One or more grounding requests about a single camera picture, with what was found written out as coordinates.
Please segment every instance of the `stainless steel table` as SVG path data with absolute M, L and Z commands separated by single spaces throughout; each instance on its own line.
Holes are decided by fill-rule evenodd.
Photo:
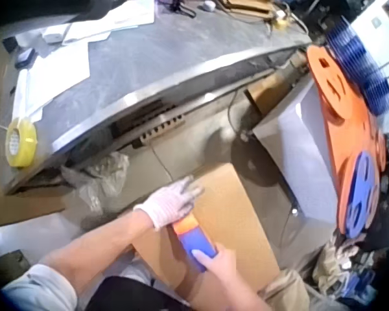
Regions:
M 34 162 L 21 170 L 9 167 L 5 158 L 4 128 L 11 120 L 11 89 L 18 75 L 8 70 L 0 105 L 4 191 L 11 194 L 34 179 L 54 177 L 55 169 L 67 162 L 74 167 L 90 163 L 150 126 L 269 75 L 296 48 L 311 42 L 297 25 L 270 34 L 264 23 L 245 23 L 219 11 L 196 12 L 191 19 L 159 6 L 154 24 L 90 43 L 91 76 L 44 108 L 36 123 Z M 108 135 L 102 145 L 84 147 L 101 133 Z

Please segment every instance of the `yellow tape roll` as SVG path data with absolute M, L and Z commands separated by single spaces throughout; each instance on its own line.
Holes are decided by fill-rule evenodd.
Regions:
M 28 167 L 36 151 L 36 129 L 27 119 L 14 119 L 6 134 L 6 157 L 11 167 Z

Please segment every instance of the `light blue sleeve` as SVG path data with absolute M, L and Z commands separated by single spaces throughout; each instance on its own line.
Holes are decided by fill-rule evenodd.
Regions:
M 20 310 L 74 311 L 78 301 L 71 283 L 43 264 L 34 265 L 1 291 Z

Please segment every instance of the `concrete floor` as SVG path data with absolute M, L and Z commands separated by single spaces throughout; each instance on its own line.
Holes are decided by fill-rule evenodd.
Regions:
M 120 196 L 104 202 L 105 215 L 118 213 L 139 197 L 202 165 L 232 162 L 280 267 L 301 269 L 310 254 L 330 238 L 334 227 L 304 219 L 300 214 L 291 215 L 294 198 L 266 150 L 254 139 L 239 139 L 228 122 L 232 96 L 190 114 L 184 125 L 155 139 L 150 146 L 121 150 L 130 157 L 130 167 Z M 237 95 L 230 117 L 237 131 L 259 121 L 242 92 Z M 61 213 L 0 227 L 0 256 L 20 249 L 34 264 L 104 221 L 90 212 L 77 192 L 65 196 L 63 203 L 65 211 Z M 82 305 L 89 297 L 82 299 Z

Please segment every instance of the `cardboard box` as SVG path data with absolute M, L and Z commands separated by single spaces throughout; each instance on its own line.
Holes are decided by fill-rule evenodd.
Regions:
M 195 183 L 205 187 L 193 210 L 200 226 L 213 242 L 234 249 L 239 273 L 253 290 L 263 289 L 279 274 L 279 268 L 235 169 L 231 164 L 222 165 Z M 157 278 L 195 310 L 228 307 L 219 282 L 209 272 L 200 273 L 189 261 L 172 227 L 149 231 L 133 245 Z

